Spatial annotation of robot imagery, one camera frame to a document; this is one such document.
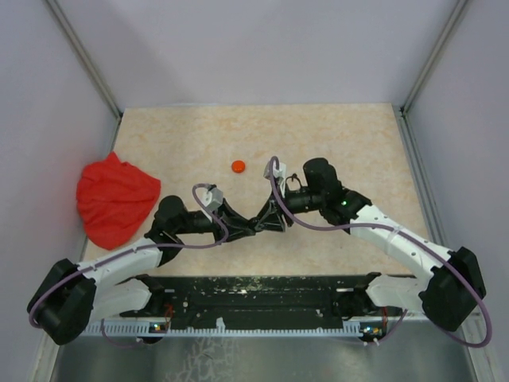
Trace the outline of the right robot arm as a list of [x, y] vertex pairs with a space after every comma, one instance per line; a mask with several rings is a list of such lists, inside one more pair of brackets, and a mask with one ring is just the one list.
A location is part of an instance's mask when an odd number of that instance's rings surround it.
[[403, 265], [411, 275], [372, 274], [355, 296], [356, 308], [374, 314], [381, 307], [422, 312], [444, 331], [456, 331], [486, 295], [476, 255], [435, 244], [396, 223], [370, 199], [343, 186], [325, 158], [303, 165], [306, 183], [286, 188], [286, 165], [271, 158], [264, 177], [271, 183], [278, 213], [296, 223], [297, 215], [319, 212], [325, 231], [343, 230], [366, 240]]

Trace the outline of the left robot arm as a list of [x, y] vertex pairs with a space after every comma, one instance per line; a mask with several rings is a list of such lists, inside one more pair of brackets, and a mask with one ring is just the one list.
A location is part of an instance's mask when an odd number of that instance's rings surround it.
[[150, 230], [126, 248], [97, 260], [56, 262], [27, 306], [29, 323], [58, 345], [74, 341], [89, 324], [138, 313], [157, 316], [165, 308], [163, 286], [146, 273], [188, 248], [181, 234], [210, 233], [213, 245], [253, 236], [260, 219], [238, 214], [211, 191], [190, 211], [178, 196], [161, 200]]

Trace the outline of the black round charging case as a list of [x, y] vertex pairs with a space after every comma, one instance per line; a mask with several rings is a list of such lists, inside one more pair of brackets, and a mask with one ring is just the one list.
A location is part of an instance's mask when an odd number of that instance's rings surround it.
[[257, 225], [258, 225], [258, 218], [253, 217], [253, 218], [249, 219], [249, 227], [251, 229], [255, 229]]

